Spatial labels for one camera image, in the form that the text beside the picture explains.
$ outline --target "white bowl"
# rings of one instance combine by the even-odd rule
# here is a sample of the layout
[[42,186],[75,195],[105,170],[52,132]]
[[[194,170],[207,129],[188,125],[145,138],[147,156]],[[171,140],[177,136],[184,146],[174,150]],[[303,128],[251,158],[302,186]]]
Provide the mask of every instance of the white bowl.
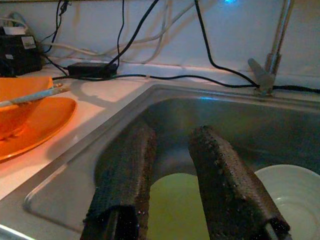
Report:
[[320,175],[295,165],[255,172],[291,227],[293,240],[320,240]]

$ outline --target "label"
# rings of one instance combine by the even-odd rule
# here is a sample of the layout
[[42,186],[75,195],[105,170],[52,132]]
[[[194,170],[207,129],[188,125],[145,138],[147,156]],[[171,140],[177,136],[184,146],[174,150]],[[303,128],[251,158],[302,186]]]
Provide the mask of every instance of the label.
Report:
[[6,59],[10,59],[10,60],[14,59],[14,56],[12,56],[11,54],[6,54],[5,57]]
[[22,44],[24,49],[35,49],[36,44],[33,36],[22,36]]

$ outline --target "white wall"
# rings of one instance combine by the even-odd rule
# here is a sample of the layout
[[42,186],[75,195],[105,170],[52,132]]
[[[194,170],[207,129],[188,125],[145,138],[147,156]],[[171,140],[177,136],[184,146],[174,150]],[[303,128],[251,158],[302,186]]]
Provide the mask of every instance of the white wall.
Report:
[[[170,0],[170,16],[175,16],[193,0]],[[264,64],[280,16],[283,0],[201,0],[211,50],[216,62],[236,70],[248,70],[247,60]],[[125,28],[121,41],[128,40],[151,0],[125,1]],[[143,25],[138,38],[156,34],[162,22],[160,0]],[[37,39],[55,28],[57,2],[2,3],[0,16],[12,11],[22,14]],[[68,7],[57,43],[103,51],[113,47],[121,26],[121,1],[76,1]],[[156,45],[135,46],[125,54],[133,60],[148,58]],[[282,47],[280,73],[320,76],[320,0],[295,0],[291,20]],[[69,51],[55,49],[53,56]],[[91,58],[84,55],[73,55]],[[193,7],[165,37],[161,53],[154,63],[209,67],[200,25]]]

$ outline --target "black device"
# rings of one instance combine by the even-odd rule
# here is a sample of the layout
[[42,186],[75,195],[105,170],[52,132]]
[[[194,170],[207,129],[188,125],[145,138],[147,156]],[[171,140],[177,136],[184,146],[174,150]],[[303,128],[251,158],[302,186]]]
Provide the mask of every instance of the black device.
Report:
[[117,65],[111,64],[107,68],[103,62],[77,62],[67,67],[69,75],[90,75],[92,78],[109,78],[117,74]]
[[0,35],[0,76],[14,77],[42,69],[31,35]]

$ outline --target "stainless steel sink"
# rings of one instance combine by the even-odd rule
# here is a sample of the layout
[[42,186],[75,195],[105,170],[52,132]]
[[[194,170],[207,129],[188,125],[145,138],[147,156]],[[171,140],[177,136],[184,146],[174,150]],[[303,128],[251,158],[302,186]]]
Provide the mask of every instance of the stainless steel sink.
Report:
[[[155,85],[0,201],[0,224],[35,239],[79,239],[95,174],[140,118],[157,134],[153,181],[196,174],[187,140],[202,125],[231,142],[253,171],[293,164],[320,174],[319,103]],[[3,228],[1,236],[22,239]]]

